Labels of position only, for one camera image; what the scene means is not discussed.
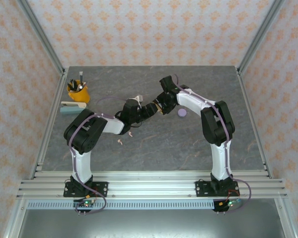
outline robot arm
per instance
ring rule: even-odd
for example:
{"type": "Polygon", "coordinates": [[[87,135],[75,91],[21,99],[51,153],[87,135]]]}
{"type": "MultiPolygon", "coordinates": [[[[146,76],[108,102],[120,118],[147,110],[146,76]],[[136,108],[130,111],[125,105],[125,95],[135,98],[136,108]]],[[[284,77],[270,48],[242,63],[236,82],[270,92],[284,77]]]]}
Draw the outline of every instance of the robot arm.
{"type": "MultiPolygon", "coordinates": [[[[223,101],[215,102],[207,100],[195,94],[187,86],[182,85],[180,90],[172,81],[171,76],[160,80],[163,92],[152,102],[141,106],[142,97],[128,99],[124,104],[123,110],[118,112],[115,117],[109,118],[96,115],[89,120],[84,127],[78,131],[72,146],[76,152],[76,169],[80,180],[88,184],[92,180],[90,170],[90,153],[96,145],[101,133],[125,134],[134,123],[140,123],[152,117],[157,111],[163,114],[170,113],[176,105],[189,108],[201,117],[203,135],[211,145],[213,168],[211,173],[211,183],[204,190],[212,190],[215,196],[227,196],[228,189],[236,187],[236,182],[229,178],[226,168],[231,174],[229,167],[229,146],[235,127],[230,116],[227,104],[223,101]],[[226,143],[226,134],[224,128],[217,118],[215,107],[224,120],[230,141],[226,143]],[[227,149],[227,158],[225,157],[225,146],[227,149]]],[[[89,116],[94,114],[85,109],[71,123],[64,133],[64,138],[69,144],[69,140],[77,127],[89,116]]],[[[77,183],[76,173],[73,172],[71,181],[77,183]]]]}

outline wall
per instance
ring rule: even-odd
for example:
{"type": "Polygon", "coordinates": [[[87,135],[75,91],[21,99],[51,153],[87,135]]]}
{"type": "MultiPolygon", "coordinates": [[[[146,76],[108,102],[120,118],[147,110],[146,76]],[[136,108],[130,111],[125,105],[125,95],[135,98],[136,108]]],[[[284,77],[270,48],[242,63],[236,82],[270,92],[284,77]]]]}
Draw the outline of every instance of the wall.
{"type": "Polygon", "coordinates": [[[29,0],[64,67],[239,65],[273,0],[29,0]]]}
{"type": "Polygon", "coordinates": [[[268,160],[298,223],[298,0],[286,0],[243,75],[268,160]]]}
{"type": "Polygon", "coordinates": [[[15,0],[0,1],[0,238],[28,179],[58,73],[15,0]]]}

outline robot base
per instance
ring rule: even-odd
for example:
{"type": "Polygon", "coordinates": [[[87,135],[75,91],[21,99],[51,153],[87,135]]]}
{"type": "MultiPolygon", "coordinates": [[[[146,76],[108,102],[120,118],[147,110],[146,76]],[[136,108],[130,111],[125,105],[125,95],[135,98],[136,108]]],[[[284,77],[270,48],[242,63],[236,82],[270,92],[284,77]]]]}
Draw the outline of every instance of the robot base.
{"type": "Polygon", "coordinates": [[[197,197],[239,197],[238,183],[231,178],[217,180],[211,173],[211,181],[195,182],[197,197]]]}
{"type": "MultiPolygon", "coordinates": [[[[108,182],[95,182],[93,181],[92,176],[85,183],[85,185],[101,193],[104,197],[107,197],[108,182]]],[[[73,176],[71,176],[71,181],[65,182],[63,197],[85,197],[87,195],[89,195],[90,197],[96,197],[93,192],[83,187],[78,181],[73,178],[73,176]]]]}

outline floor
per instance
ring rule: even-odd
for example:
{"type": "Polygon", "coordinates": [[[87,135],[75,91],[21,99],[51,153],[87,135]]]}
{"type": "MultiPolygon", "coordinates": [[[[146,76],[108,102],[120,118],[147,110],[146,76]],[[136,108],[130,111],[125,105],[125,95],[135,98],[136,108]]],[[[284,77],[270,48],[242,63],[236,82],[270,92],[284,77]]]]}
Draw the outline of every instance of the floor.
{"type": "MultiPolygon", "coordinates": [[[[232,170],[262,170],[263,163],[255,139],[241,87],[233,66],[93,66],[70,67],[67,82],[79,79],[83,71],[95,112],[114,115],[124,102],[104,100],[106,96],[132,98],[143,95],[144,104],[162,92],[159,80],[176,73],[180,84],[213,101],[228,104],[236,131],[230,150],[232,170]]],[[[66,88],[61,101],[71,101],[66,88]]],[[[128,134],[103,133],[91,153],[92,171],[176,171],[212,169],[210,145],[203,137],[201,119],[192,111],[184,118],[176,107],[170,114],[156,114],[128,134]]],[[[71,171],[72,159],[63,138],[77,115],[58,113],[49,140],[43,170],[71,171]]]]}
{"type": "Polygon", "coordinates": [[[28,210],[19,238],[284,238],[273,199],[253,199],[235,213],[212,210],[28,210]]]}

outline gray marble surface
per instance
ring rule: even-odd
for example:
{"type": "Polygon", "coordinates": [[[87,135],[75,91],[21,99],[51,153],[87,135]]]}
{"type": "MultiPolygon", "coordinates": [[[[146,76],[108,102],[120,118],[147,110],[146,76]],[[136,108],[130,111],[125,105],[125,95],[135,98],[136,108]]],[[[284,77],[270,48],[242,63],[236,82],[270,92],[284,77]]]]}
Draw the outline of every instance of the gray marble surface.
{"type": "MultiPolygon", "coordinates": [[[[115,99],[96,101],[106,96],[132,98],[143,95],[151,102],[162,92],[159,80],[176,73],[180,84],[189,86],[199,95],[228,104],[236,131],[230,150],[232,170],[263,169],[259,149],[247,112],[243,94],[233,66],[93,66],[70,67],[67,82],[79,79],[83,71],[91,100],[88,108],[114,115],[124,102],[115,99]]],[[[71,101],[66,88],[61,101],[71,101]]],[[[203,137],[201,119],[187,109],[180,118],[176,107],[170,114],[156,114],[132,128],[128,134],[103,133],[91,153],[92,171],[174,171],[211,170],[210,145],[203,137]]],[[[43,170],[71,171],[72,159],[64,130],[77,115],[56,115],[43,170]]]]}

